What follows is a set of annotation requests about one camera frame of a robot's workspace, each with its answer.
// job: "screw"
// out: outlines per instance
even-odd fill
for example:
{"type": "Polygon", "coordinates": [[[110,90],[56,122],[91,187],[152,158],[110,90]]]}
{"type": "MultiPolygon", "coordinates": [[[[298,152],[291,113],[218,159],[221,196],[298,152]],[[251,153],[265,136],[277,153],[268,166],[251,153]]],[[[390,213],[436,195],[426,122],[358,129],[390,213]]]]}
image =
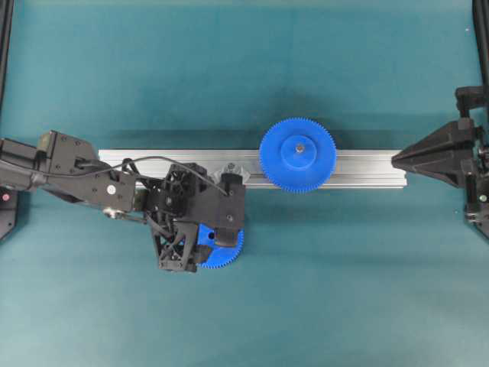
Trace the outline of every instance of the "screw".
{"type": "Polygon", "coordinates": [[[107,193],[109,195],[114,195],[116,191],[117,191],[117,189],[115,188],[114,185],[108,185],[107,186],[107,193]]]}
{"type": "Polygon", "coordinates": [[[304,151],[304,144],[299,143],[298,145],[296,145],[296,152],[297,153],[301,154],[303,151],[304,151]]]}

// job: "small blue gear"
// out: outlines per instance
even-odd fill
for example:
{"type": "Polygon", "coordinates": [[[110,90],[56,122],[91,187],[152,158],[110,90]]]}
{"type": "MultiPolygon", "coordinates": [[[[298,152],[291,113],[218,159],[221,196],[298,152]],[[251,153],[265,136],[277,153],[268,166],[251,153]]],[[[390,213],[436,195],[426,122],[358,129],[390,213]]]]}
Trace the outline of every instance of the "small blue gear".
{"type": "Polygon", "coordinates": [[[208,226],[204,226],[203,224],[199,225],[199,239],[197,239],[197,243],[212,248],[211,255],[207,258],[207,261],[199,265],[203,268],[216,269],[231,264],[241,253],[244,239],[245,234],[241,230],[238,233],[238,243],[235,247],[217,246],[214,240],[214,231],[208,226]]]}

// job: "cable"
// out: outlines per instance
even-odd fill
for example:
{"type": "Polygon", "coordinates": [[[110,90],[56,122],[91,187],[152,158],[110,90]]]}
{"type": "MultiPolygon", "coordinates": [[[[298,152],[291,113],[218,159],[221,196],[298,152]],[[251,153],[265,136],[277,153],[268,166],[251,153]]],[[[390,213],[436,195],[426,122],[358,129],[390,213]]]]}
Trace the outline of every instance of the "cable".
{"type": "MultiPolygon", "coordinates": [[[[120,164],[116,164],[115,166],[104,168],[102,170],[88,172],[86,174],[51,174],[51,173],[47,173],[47,172],[41,172],[39,170],[35,170],[35,169],[32,169],[32,168],[22,167],[19,164],[14,164],[14,163],[11,163],[11,162],[8,162],[8,161],[4,161],[3,159],[0,159],[0,163],[3,163],[5,165],[7,165],[7,166],[14,167],[14,168],[17,168],[17,169],[26,171],[26,172],[30,172],[32,174],[42,174],[42,175],[44,175],[46,177],[54,177],[54,178],[84,178],[84,177],[93,176],[95,174],[104,174],[104,173],[110,172],[110,171],[112,171],[112,170],[114,170],[116,168],[123,167],[123,166],[125,166],[127,164],[130,164],[130,163],[133,163],[134,164],[134,163],[137,163],[137,162],[151,161],[151,160],[160,160],[160,161],[167,161],[167,162],[173,163],[176,166],[178,166],[180,168],[183,168],[184,170],[189,171],[191,174],[197,176],[199,179],[201,179],[202,181],[206,182],[207,184],[213,186],[214,188],[216,188],[217,190],[219,190],[221,193],[223,193],[225,196],[228,196],[228,193],[226,192],[226,190],[224,190],[218,184],[216,184],[213,181],[211,181],[209,178],[204,177],[199,172],[193,170],[190,167],[187,167],[183,163],[180,163],[178,161],[174,161],[171,158],[167,158],[167,157],[163,157],[163,156],[158,156],[158,155],[148,156],[148,157],[142,157],[142,158],[136,158],[136,159],[131,159],[130,161],[126,161],[126,162],[123,162],[123,163],[120,163],[120,164]]],[[[146,178],[146,179],[153,179],[154,180],[153,177],[147,177],[147,176],[143,176],[143,175],[138,175],[138,176],[140,178],[146,178]]]]}

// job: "aluminum rail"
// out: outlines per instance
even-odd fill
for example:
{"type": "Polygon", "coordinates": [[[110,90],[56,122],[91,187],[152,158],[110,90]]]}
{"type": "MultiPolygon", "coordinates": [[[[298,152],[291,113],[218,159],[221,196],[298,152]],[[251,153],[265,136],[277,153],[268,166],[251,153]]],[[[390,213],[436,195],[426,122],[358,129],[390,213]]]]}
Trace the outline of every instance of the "aluminum rail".
{"type": "MultiPolygon", "coordinates": [[[[392,167],[390,159],[399,151],[392,150],[338,150],[334,174],[322,189],[400,189],[407,185],[406,172],[392,167]]],[[[233,163],[242,166],[250,178],[244,183],[250,189],[277,188],[260,167],[258,150],[173,150],[173,149],[104,149],[99,151],[101,161],[112,166],[124,158],[136,159],[160,155],[182,163],[197,163],[209,174],[233,163]]],[[[137,166],[144,176],[163,178],[171,163],[142,161],[137,166]]]]}

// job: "bolt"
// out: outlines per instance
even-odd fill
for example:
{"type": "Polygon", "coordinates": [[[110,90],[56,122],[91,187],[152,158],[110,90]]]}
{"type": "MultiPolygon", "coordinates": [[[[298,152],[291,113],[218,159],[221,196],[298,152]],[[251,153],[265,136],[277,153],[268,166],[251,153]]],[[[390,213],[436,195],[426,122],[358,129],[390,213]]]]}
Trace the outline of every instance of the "bolt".
{"type": "Polygon", "coordinates": [[[104,208],[102,212],[105,214],[105,216],[111,219],[121,219],[124,215],[122,211],[113,208],[104,208]]]}
{"type": "Polygon", "coordinates": [[[108,185],[107,186],[107,193],[109,195],[114,195],[116,191],[117,191],[117,189],[115,188],[114,185],[108,185]]]}
{"type": "Polygon", "coordinates": [[[303,151],[304,151],[304,144],[299,143],[298,145],[296,145],[296,152],[297,153],[301,154],[303,151]]]}

